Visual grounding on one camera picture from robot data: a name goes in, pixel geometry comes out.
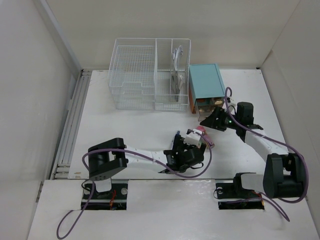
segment white wall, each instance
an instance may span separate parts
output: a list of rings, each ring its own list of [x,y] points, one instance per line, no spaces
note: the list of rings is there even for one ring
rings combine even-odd
[[[47,0],[83,68],[116,38],[189,38],[192,64],[260,67],[299,0]]]
[[[71,72],[32,0],[0,0],[0,235],[26,239]]]
[[[308,204],[320,233],[320,1],[301,0],[262,66],[287,142],[308,164]]]

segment wire basket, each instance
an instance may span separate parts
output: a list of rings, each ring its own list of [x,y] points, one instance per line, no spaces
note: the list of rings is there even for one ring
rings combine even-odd
[[[175,70],[173,51],[183,49]],[[117,38],[108,80],[122,110],[185,111],[189,105],[189,39]],[[180,79],[177,90],[174,74]]]

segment white tabletop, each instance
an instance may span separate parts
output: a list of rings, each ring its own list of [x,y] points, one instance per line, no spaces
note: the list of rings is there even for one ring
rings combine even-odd
[[[82,156],[88,148],[113,138],[123,138],[124,143],[142,150],[167,150],[177,132],[182,136],[187,129],[199,125],[198,115],[190,109],[185,113],[117,110],[107,82],[108,71],[93,71],[84,109],[77,133],[69,171],[69,179],[87,179],[88,171],[82,164]],[[235,102],[250,102],[254,105],[254,122],[265,132],[280,141],[284,140],[263,75],[260,70],[222,69],[225,86],[233,89]],[[215,143],[211,166],[202,179],[233,178],[236,173],[263,173],[265,163],[248,145],[243,143],[235,131],[225,132],[208,129]],[[204,164],[209,152],[205,153]],[[194,175],[199,170],[188,169],[185,175]],[[145,169],[130,169],[116,174],[114,179],[176,179],[172,174],[160,174]]]
[[[83,180],[46,180],[28,240],[55,240],[79,210]],[[319,240],[305,200],[265,210],[219,210],[214,180],[130,180],[127,210],[86,210],[67,240]],[[63,222],[64,236],[80,211]]]

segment dish rack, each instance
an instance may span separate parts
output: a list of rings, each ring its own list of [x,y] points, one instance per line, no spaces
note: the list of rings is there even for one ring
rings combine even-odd
[[[182,48],[178,66],[173,52]],[[115,107],[182,112],[189,105],[191,42],[176,38],[117,38],[108,73]]]

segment teal box top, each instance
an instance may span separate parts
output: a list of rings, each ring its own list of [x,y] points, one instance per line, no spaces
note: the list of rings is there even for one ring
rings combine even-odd
[[[225,95],[225,85],[218,64],[192,64],[189,66],[192,101],[219,98]]]

